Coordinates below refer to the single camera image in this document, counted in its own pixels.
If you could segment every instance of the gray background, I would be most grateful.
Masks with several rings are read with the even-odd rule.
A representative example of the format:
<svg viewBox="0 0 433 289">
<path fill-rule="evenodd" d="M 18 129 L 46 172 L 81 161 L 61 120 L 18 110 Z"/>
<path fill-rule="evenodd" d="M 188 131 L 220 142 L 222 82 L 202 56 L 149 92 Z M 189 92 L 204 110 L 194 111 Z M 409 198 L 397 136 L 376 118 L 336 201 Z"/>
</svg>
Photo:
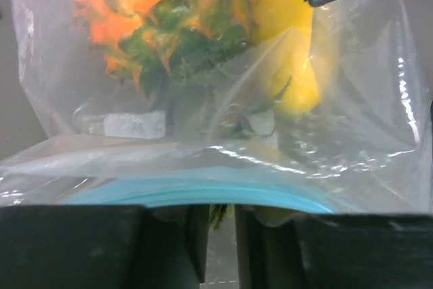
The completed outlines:
<svg viewBox="0 0 433 289">
<path fill-rule="evenodd" d="M 421 65 L 433 89 L 433 0 L 405 0 Z M 0 0 L 0 159 L 45 139 L 18 81 L 10 0 Z M 233 219 L 210 234 L 206 288 L 238 288 Z"/>
</svg>

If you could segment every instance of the yellow object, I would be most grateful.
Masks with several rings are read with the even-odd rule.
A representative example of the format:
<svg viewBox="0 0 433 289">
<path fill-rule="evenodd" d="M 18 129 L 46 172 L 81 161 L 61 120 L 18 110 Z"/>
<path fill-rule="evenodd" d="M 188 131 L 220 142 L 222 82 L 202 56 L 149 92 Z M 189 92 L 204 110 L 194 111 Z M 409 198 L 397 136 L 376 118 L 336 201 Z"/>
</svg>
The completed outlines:
<svg viewBox="0 0 433 289">
<path fill-rule="evenodd" d="M 333 58 L 314 61 L 316 73 L 320 72 L 323 77 L 318 83 L 310 57 L 313 12 L 304 0 L 260 0 L 254 12 L 259 26 L 257 44 L 284 35 L 284 40 L 265 60 L 259 74 L 265 77 L 263 84 L 269 99 L 283 93 L 275 105 L 276 111 L 283 115 L 300 116 L 319 103 L 323 81 L 329 80 L 333 69 L 331 63 L 336 61 L 335 51 Z M 332 34 L 329 24 L 321 28 L 327 29 L 320 33 L 322 40 Z"/>
</svg>

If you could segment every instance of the clear plastic bag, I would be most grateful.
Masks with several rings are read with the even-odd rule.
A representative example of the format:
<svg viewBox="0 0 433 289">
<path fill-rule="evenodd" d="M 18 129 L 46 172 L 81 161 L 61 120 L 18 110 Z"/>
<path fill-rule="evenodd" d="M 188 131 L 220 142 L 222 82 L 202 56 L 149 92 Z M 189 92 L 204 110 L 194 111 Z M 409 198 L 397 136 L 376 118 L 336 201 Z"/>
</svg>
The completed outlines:
<svg viewBox="0 0 433 289">
<path fill-rule="evenodd" d="M 58 136 L 3 161 L 0 203 L 430 208 L 430 99 L 402 0 L 154 0 L 175 23 L 137 0 L 13 1 L 20 80 Z M 104 10 L 140 37 L 134 21 L 113 47 Z"/>
</svg>

